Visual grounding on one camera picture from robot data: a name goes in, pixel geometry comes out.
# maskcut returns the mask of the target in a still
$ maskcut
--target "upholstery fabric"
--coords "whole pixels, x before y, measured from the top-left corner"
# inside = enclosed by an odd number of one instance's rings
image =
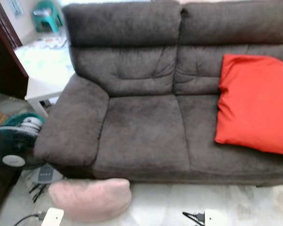
[[[75,71],[110,96],[171,94],[176,47],[71,47]]]
[[[179,43],[283,44],[283,1],[187,3]]]
[[[46,119],[34,148],[38,159],[66,166],[90,166],[97,151],[109,96],[73,75]]]
[[[94,175],[138,174],[188,169],[183,121],[173,95],[110,99]]]
[[[225,54],[215,141],[283,154],[283,62]]]
[[[213,141],[223,54],[283,60],[283,0],[63,11],[77,75],[43,126],[37,157],[73,178],[283,183],[283,156]]]
[[[264,55],[283,60],[283,44],[179,46],[173,91],[177,95],[218,94],[223,55]]]
[[[58,181],[49,186],[55,207],[81,222],[108,220],[124,212],[132,198],[130,183],[113,178],[103,181]]]
[[[218,95],[177,97],[183,116],[191,171],[239,176],[249,180],[283,175],[283,155],[221,145],[214,141]]]
[[[68,39],[79,47],[176,45],[180,11],[176,1],[71,4],[63,8]]]

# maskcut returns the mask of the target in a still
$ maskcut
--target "sofa armrest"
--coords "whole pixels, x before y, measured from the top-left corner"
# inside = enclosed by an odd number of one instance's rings
[[[109,96],[73,75],[39,134],[34,156],[52,164],[87,166],[95,160]]]

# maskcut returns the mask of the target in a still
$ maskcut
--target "electric fan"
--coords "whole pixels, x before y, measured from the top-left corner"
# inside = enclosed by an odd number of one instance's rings
[[[33,158],[34,143],[43,119],[33,113],[15,116],[0,126],[0,164],[32,169],[44,163]]]

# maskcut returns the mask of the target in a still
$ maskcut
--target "sofa cushion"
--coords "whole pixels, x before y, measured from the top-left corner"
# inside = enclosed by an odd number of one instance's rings
[[[283,154],[283,62],[225,54],[215,141]]]
[[[51,184],[48,191],[56,208],[81,222],[114,218],[126,211],[132,199],[129,181],[120,178],[62,180]]]
[[[218,95],[177,99],[183,115],[191,170],[215,175],[283,176],[283,155],[214,141]]]
[[[181,45],[282,44],[283,1],[183,5]]]
[[[75,71],[112,97],[171,94],[176,50],[175,46],[70,48]]]
[[[264,55],[283,60],[283,44],[179,46],[173,91],[178,95],[218,94],[225,53]]]
[[[72,46],[176,45],[181,5],[167,2],[71,4],[63,8]]]
[[[127,179],[189,167],[183,121],[172,95],[111,98],[93,173]]]

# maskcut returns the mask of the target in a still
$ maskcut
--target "pink pillow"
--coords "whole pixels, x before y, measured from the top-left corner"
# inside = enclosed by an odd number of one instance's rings
[[[124,212],[131,202],[130,183],[126,179],[59,181],[49,187],[54,205],[68,217],[95,222]]]

